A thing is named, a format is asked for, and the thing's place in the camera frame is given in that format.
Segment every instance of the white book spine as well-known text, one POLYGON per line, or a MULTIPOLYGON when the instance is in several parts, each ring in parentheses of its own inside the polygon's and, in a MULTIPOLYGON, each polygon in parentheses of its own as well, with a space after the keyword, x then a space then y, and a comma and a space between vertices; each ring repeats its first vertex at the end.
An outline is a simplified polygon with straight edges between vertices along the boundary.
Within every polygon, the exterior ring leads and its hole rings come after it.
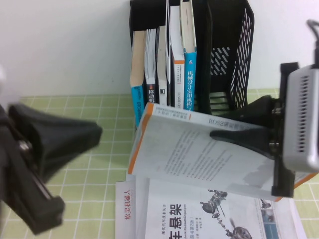
POLYGON ((174 64, 174 95, 175 95, 175 108, 184 109, 184 74, 185 64, 174 64))

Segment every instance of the green tile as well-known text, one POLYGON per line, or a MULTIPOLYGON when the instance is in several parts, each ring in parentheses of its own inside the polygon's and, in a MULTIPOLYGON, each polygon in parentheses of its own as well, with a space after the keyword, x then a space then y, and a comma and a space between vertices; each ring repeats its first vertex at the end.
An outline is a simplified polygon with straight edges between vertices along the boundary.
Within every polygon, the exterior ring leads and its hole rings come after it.
POLYGON ((89 155, 81 155, 69 163, 68 169, 87 169, 89 160, 89 155))
POLYGON ((70 107, 83 107, 84 97, 69 97, 66 106, 70 107))
POLYGON ((50 231, 46 231, 44 233, 41 233, 35 236, 34 239, 49 239, 49 237, 50 237, 50 231))
POLYGON ((313 190, 314 197, 316 200, 319 200, 319 184, 310 184, 311 189, 313 190))
POLYGON ((84 189, 84 201, 103 201, 106 186, 86 185, 84 189))
POLYGON ((100 142, 99 146, 93 149, 93 154, 109 154, 111 153, 112 143, 100 142))
POLYGON ((64 201, 80 201, 82 199, 83 188, 83 185, 64 186, 61 198, 64 201))
POLYGON ((62 186, 46 186, 52 196, 60 195, 62 186))
POLYGON ((104 130, 101 136, 101 141, 113 141, 114 130, 104 130))
POLYGON ((21 218, 13 210, 11 211, 9 218, 21 220, 21 218))
POLYGON ((311 182, 312 182, 312 183, 319 183, 319 174, 317 174, 315 177, 313 177, 313 178, 311 179, 311 182))
POLYGON ((84 107, 100 107, 102 97, 86 97, 84 107))
POLYGON ((83 108, 81 118, 82 119, 98 118, 99 111, 100 111, 100 108, 83 108))
POLYGON ((79 221, 75 238, 97 239, 99 235, 100 222, 79 221))
POLYGON ((60 170, 58 171, 48 182, 48 184, 62 184, 64 180, 64 175, 66 171, 65 170, 60 170))
POLYGON ((99 119, 98 125, 103 129, 114 129, 115 128, 115 119, 99 119))
POLYGON ((110 170, 109 172, 109 184, 115 184, 116 182, 125 181, 126 170, 110 170))
POLYGON ((252 103, 255 100, 259 99, 259 96, 257 94, 251 94, 251 95, 247 95, 247 101, 248 103, 252 103))
POLYGON ((33 97, 22 97, 20 98, 20 102, 25 104, 26 106, 31 106, 33 101, 33 97))
POLYGON ((257 94, 257 89, 248 89, 247 94, 257 94))
POLYGON ((50 97, 37 97, 32 102, 32 107, 35 109, 48 108, 50 97))
POLYGON ((296 200, 313 200, 314 197, 311 193, 310 186, 308 183, 304 183, 294 191, 294 199, 296 200))
POLYGON ((319 211, 314 201, 295 201, 300 218, 319 218, 319 211))
POLYGON ((81 113, 81 108, 66 108, 64 111, 64 116, 79 119, 81 117, 81 113))
POLYGON ((111 157, 109 155, 92 155, 90 161, 90 168, 109 168, 110 158, 111 157))
POLYGON ((8 221, 3 229, 4 239, 22 239, 26 233, 27 227, 23 221, 8 221))
POLYGON ((132 97, 120 97, 119 107, 132 107, 132 97))
POLYGON ((89 170, 87 184, 106 184, 108 170, 89 170))
POLYGON ((115 200, 115 185, 108 185, 106 188, 106 201, 115 200))
POLYGON ((118 117, 134 117, 133 108, 119 108, 118 117))
POLYGON ((115 238, 115 221, 103 221, 100 239, 114 239, 115 238))
POLYGON ((81 203, 65 203, 63 219, 77 219, 80 210, 80 204, 81 203))
POLYGON ((49 107, 50 108, 64 108, 66 105, 67 97, 52 97, 49 107))
POLYGON ((115 118, 117 111, 117 108, 101 108, 100 118, 115 118))
POLYGON ((104 204, 103 219, 115 219, 115 202, 104 204))
POLYGON ((132 142, 114 142, 113 154, 130 154, 132 150, 132 142))
POLYGON ((117 107, 119 103, 119 97, 103 97, 102 107, 117 107))
POLYGON ((131 140, 133 140, 133 129, 115 131, 114 141, 131 141, 131 140))
POLYGON ((319 238, 319 220, 302 220, 307 238, 319 238))
POLYGON ((76 222, 63 222, 62 226, 59 226, 52 230, 51 239, 73 239, 76 222))
POLYGON ((68 171, 65 184, 84 184, 87 170, 68 171))
POLYGON ((9 215, 9 213, 11 213, 11 208, 8 207, 3 202, 0 202, 0 206, 1 206, 1 216, 3 219, 6 219, 9 215))
POLYGON ((80 211, 80 219, 100 219, 103 203, 83 202, 80 211))
POLYGON ((49 114, 52 114, 52 115, 62 116, 64 109, 63 108, 50 108, 46 112, 49 114))
POLYGON ((129 155, 112 155, 111 168, 127 169, 129 166, 129 155))
POLYGON ((116 122, 117 129, 133 129, 134 128, 134 119, 118 119, 116 122))
POLYGON ((265 89, 257 89, 258 93, 260 95, 267 95, 269 93, 275 93, 275 88, 265 88, 265 89))

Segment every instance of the desk surface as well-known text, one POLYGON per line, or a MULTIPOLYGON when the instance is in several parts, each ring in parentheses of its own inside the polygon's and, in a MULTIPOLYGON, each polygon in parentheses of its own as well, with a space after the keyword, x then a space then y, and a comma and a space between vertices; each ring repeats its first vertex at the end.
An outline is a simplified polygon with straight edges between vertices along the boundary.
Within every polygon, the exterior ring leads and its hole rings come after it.
MULTIPOLYGON (((275 89, 249 90, 248 101, 275 89)), ((0 239, 113 239, 115 182, 125 180, 134 136, 131 95, 28 97, 21 101, 44 112, 95 120, 102 128, 100 146, 78 157, 47 184, 61 195, 64 224, 34 237, 8 207, 4 209, 0 239)), ((309 239, 319 239, 319 176, 295 191, 296 205, 309 239)))

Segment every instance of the book cover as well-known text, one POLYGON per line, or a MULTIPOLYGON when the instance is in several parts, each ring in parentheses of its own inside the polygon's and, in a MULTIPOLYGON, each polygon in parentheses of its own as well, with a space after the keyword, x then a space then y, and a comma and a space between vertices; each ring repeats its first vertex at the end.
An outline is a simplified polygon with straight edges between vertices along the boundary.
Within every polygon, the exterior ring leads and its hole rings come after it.
POLYGON ((135 214, 135 181, 117 182, 115 184, 115 239, 127 239, 135 234, 135 214))
POLYGON ((147 102, 157 103, 156 91, 156 51, 157 51, 157 30, 146 30, 146 43, 145 43, 145 60, 144 72, 147 86, 147 102))
POLYGON ((132 66, 130 85, 132 93, 135 122, 138 127, 144 111, 144 49, 145 31, 134 31, 132 45, 132 66))
POLYGON ((171 61, 173 65, 173 76, 171 80, 173 99, 171 105, 178 109, 184 109, 184 75, 185 75, 185 56, 182 46, 180 31, 180 8, 179 6, 170 7, 170 37, 171 37, 171 61))
POLYGON ((166 41, 165 41, 165 52, 166 52, 166 78, 167 78, 167 105, 170 106, 171 105, 171 73, 170 73, 170 65, 171 65, 171 61, 170 61, 170 52, 171 52, 171 40, 170 40, 170 8, 169 8, 169 2, 168 0, 166 0, 166 16, 165 16, 165 27, 166 27, 166 31, 165 31, 165 37, 166 37, 166 41))
POLYGON ((274 203, 150 180, 145 238, 306 239, 292 207, 292 199, 274 203))
POLYGON ((159 48, 157 58, 157 76, 159 82, 159 104, 167 106, 167 77, 165 55, 165 26, 159 27, 159 48))
MULTIPOLYGON (((273 160, 209 136, 212 130, 260 126, 158 104, 147 105, 142 121, 128 173, 272 201, 279 199, 271 195, 273 160)), ((297 173, 295 186, 314 176, 297 173)))
POLYGON ((196 79, 196 36, 192 1, 180 1, 181 32, 185 54, 184 109, 194 111, 196 79))

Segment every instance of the book page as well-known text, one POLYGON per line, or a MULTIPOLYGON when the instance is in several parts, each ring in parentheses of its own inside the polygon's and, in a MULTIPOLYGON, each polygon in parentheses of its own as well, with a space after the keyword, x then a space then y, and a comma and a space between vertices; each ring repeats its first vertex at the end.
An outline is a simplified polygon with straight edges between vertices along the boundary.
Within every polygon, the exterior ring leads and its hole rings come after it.
POLYGON ((146 238, 298 239, 288 199, 273 203, 150 180, 146 238))
POLYGON ((152 116, 133 174, 275 200, 270 193, 274 162, 252 150, 213 140, 209 133, 214 129, 152 116))
POLYGON ((115 239, 127 239, 135 233, 135 214, 135 182, 117 182, 115 185, 115 239))

